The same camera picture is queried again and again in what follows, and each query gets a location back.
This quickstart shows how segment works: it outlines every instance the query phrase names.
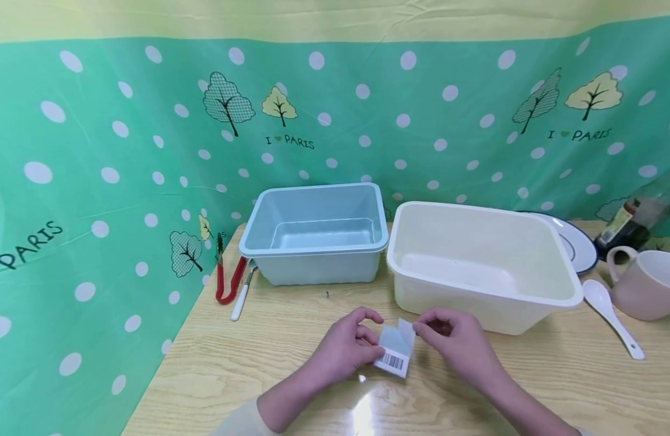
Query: white fork handle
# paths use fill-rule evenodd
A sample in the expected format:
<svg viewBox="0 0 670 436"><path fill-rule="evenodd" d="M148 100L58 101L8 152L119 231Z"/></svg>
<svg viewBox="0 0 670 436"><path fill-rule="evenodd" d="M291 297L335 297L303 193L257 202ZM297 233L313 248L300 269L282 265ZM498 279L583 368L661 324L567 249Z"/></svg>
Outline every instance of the white fork handle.
<svg viewBox="0 0 670 436"><path fill-rule="evenodd" d="M231 313L231 321L238 321L238 318L240 317L240 312L243 312L243 304L246 303L248 288L249 285L246 283L243 285L243 289L240 290L240 294L238 295L238 301L235 303L235 306L233 307L233 313Z"/></svg>
<svg viewBox="0 0 670 436"><path fill-rule="evenodd" d="M613 330L616 331L616 334L620 336L620 340L623 341L623 344L625 345L625 348L628 349L630 356L636 360L643 360L644 352L642 351L642 348L639 347L636 340L634 340L628 331L625 330L625 327L620 324L620 320L611 316L604 316L604 319L611 325L611 327L613 327Z"/></svg>

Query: paper card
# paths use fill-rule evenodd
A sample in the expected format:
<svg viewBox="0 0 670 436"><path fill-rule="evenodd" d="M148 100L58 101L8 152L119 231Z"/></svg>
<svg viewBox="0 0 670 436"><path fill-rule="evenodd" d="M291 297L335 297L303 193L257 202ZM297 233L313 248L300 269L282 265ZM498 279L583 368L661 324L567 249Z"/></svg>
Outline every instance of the paper card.
<svg viewBox="0 0 670 436"><path fill-rule="evenodd" d="M407 377L414 341L415 331L412 329L412 323L403 318L398 320L397 329L384 325L379 345L386 349L386 353L376 359L374 366L398 377Z"/></svg>

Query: hand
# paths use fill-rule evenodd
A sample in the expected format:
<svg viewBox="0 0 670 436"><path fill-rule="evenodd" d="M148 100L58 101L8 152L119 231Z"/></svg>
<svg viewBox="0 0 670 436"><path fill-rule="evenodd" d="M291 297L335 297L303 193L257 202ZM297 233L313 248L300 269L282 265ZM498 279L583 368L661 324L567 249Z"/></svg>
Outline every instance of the hand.
<svg viewBox="0 0 670 436"><path fill-rule="evenodd" d="M359 324L363 320L383 323L383 317L372 309L354 309L327 330L318 348L304 364L310 368L308 372L321 377L324 386L345 380L360 366L373 363L386 353L378 346L378 336Z"/></svg>
<svg viewBox="0 0 670 436"><path fill-rule="evenodd" d="M433 308L413 324L416 333L476 389L508 377L478 319L450 308Z"/></svg>

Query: light blue plastic basin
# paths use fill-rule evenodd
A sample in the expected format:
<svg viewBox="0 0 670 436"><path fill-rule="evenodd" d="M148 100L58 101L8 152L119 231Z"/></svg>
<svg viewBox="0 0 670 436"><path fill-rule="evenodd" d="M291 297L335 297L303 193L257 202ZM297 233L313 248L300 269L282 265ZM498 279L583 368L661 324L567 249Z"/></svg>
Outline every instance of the light blue plastic basin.
<svg viewBox="0 0 670 436"><path fill-rule="evenodd" d="M370 282L388 243L374 183L269 189L238 249L273 285Z"/></svg>

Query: yellow fabric border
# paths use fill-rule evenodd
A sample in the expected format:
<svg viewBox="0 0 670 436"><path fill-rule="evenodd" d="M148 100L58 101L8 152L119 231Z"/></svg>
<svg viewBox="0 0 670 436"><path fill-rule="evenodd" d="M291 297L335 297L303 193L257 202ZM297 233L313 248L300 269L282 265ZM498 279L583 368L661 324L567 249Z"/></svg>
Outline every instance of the yellow fabric border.
<svg viewBox="0 0 670 436"><path fill-rule="evenodd" d="M670 15L670 0L0 0L0 42L506 40L568 36L662 15Z"/></svg>

